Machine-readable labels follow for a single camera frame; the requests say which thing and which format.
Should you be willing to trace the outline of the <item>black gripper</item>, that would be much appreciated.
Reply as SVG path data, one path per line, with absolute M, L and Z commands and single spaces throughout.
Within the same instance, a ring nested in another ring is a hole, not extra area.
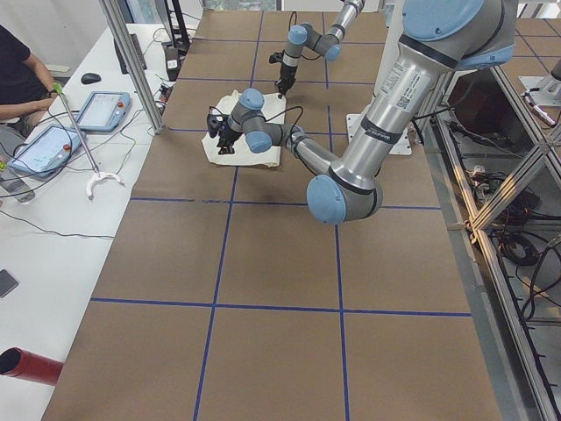
M 275 82 L 275 87 L 279 91 L 279 97 L 285 96 L 285 90 L 290 90 L 295 83 L 297 67 L 282 63 L 280 66 L 280 78 Z
M 234 154 L 234 144 L 240 138 L 240 133 L 231 129 L 227 121 L 221 121 L 217 126 L 217 134 L 219 135 L 217 142 L 218 154 Z

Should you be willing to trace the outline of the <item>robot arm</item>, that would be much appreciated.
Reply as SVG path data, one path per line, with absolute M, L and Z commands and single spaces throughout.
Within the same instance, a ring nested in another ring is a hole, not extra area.
M 210 112 L 209 135 L 220 154 L 244 138 L 253 153 L 288 149 L 314 174 L 307 187 L 310 213 L 338 225 L 375 213 L 382 201 L 376 175 L 441 75 L 490 68 L 510 60 L 516 1 L 407 1 L 398 56 L 366 109 L 342 156 L 327 151 L 298 125 L 266 120 L 263 95 L 246 89 L 228 114 Z
M 270 64 L 280 63 L 280 77 L 274 84 L 279 97 L 285 96 L 293 87 L 299 60 L 305 48 L 327 61 L 334 61 L 339 56 L 347 29 L 364 6 L 365 1 L 361 0 L 343 1 L 341 11 L 325 34 L 317 32 L 310 23 L 289 26 L 284 49 L 269 57 Z

